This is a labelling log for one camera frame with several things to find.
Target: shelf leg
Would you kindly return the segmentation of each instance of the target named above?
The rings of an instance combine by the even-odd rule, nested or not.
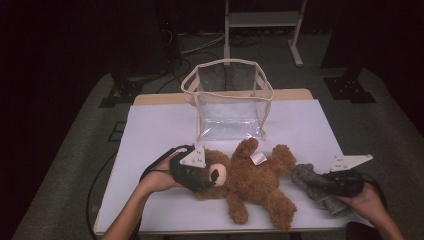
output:
[[[229,0],[225,0],[225,43],[224,43],[224,58],[230,58],[230,10]]]
[[[299,15],[297,16],[296,26],[294,28],[293,39],[288,40],[290,51],[293,55],[293,59],[297,67],[303,66],[303,62],[302,62],[302,59],[300,58],[299,51],[297,51],[296,44],[297,44],[297,39],[299,37],[300,27],[302,26],[303,15],[305,12],[305,7],[306,7],[306,1],[307,0],[303,0],[300,6]]]

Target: white table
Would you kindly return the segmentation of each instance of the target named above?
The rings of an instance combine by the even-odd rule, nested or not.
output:
[[[270,153],[276,144],[287,144],[298,163],[313,163],[316,172],[328,172],[333,156],[342,155],[342,151],[319,102],[311,99],[307,90],[276,90],[274,97],[276,100],[272,102],[264,125],[267,140],[260,141],[258,151]],[[307,100],[278,100],[299,98]],[[184,103],[181,94],[165,94],[162,98],[161,95],[141,96],[136,99],[129,112],[94,231],[103,234],[107,230],[150,163],[170,148],[194,144],[195,141],[196,109]],[[212,141],[201,144],[230,155],[238,143]],[[355,213],[339,219],[332,218],[326,210],[318,209],[288,176],[280,178],[280,189],[298,209],[291,231],[341,229],[349,221],[368,224]],[[261,206],[246,205],[249,220],[245,225],[237,225],[228,216],[225,199],[197,201],[184,188],[155,193],[146,204],[140,232],[195,234],[279,231],[274,228],[268,213]]]
[[[293,38],[288,40],[288,45],[296,66],[302,67],[303,61],[297,50],[296,44],[305,13],[306,1],[307,0],[302,0],[299,11],[232,13],[229,9],[229,0],[226,0],[224,58],[231,58],[230,28],[294,26]]]

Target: transparent bag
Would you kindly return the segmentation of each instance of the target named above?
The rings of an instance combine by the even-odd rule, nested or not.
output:
[[[274,91],[256,62],[221,59],[200,64],[181,83],[197,108],[197,140],[266,139]]]

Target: teddy bear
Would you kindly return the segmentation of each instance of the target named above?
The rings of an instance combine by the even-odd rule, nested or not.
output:
[[[207,168],[197,177],[214,183],[211,188],[194,193],[199,200],[226,198],[228,213],[234,223],[245,224],[249,214],[244,201],[265,208],[272,224],[281,230],[290,229],[295,204],[279,189],[279,176],[290,174],[296,159],[286,145],[277,145],[266,161],[256,165],[251,155],[258,148],[255,138],[243,140],[231,159],[217,150],[205,150]]]

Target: floor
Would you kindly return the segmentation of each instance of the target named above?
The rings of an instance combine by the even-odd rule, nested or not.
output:
[[[258,62],[275,89],[307,88],[320,104],[345,155],[370,153],[374,160],[358,170],[374,176],[385,191],[389,211],[407,239],[424,235],[424,140],[387,91],[384,82],[368,70],[359,80],[376,100],[352,104],[334,100],[323,78],[339,76],[344,69],[320,69],[331,34],[301,34],[298,40],[304,66],[295,66],[287,46],[289,34],[243,38],[254,43],[232,47],[233,58]],[[210,41],[204,36],[180,36],[183,50]],[[199,63],[223,56],[222,45],[189,56],[173,74],[145,84],[141,94],[180,92],[181,81]],[[81,108],[49,172],[18,227],[14,239],[90,239],[88,225],[95,222],[103,193],[119,148],[119,133],[129,103],[99,108],[113,86],[109,74],[99,79]],[[288,239],[281,234],[171,236],[171,239]],[[142,239],[162,239],[143,236]],[[304,232],[304,240],[344,239],[343,231]]]

